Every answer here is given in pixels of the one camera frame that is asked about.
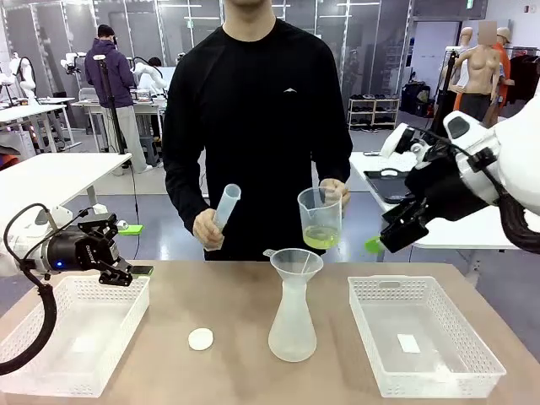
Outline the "person's left hand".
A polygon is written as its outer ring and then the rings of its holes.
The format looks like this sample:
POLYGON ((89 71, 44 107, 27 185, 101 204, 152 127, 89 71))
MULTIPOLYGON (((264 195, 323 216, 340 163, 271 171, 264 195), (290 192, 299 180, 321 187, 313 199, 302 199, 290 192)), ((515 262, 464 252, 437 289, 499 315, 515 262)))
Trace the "person's left hand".
POLYGON ((340 180, 326 178, 320 181, 319 186, 324 189, 326 196, 330 198, 332 203, 336 202, 337 200, 341 201, 342 216, 344 216, 346 207, 351 198, 349 189, 346 187, 346 185, 340 180))

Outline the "person's right hand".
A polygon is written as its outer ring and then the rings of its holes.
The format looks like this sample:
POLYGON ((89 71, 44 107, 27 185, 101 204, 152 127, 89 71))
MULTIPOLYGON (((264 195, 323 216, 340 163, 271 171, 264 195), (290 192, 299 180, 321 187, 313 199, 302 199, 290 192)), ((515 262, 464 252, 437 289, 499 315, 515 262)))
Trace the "person's right hand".
POLYGON ((222 231, 213 221, 214 215, 215 211, 208 208, 198 214, 193 223, 193 235, 206 251, 220 250, 224 242, 222 231))

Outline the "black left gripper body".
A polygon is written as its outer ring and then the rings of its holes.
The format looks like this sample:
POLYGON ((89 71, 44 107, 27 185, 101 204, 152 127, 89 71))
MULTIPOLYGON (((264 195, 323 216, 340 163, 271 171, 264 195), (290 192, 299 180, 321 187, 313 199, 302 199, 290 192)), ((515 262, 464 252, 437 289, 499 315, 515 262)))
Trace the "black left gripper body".
POLYGON ((46 262, 52 271, 99 270, 101 265, 114 266, 120 259, 114 241, 117 232, 107 229, 83 232, 70 227, 52 236, 46 247, 46 262))

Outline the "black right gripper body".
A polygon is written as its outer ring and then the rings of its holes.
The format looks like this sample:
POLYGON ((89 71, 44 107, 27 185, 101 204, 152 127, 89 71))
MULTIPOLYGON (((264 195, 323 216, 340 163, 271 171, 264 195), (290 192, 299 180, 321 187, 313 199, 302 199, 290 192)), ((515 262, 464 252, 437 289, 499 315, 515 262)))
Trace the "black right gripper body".
POLYGON ((411 169, 405 185, 414 196, 416 213, 422 220, 459 220, 488 206, 462 181, 456 163, 449 161, 411 169))

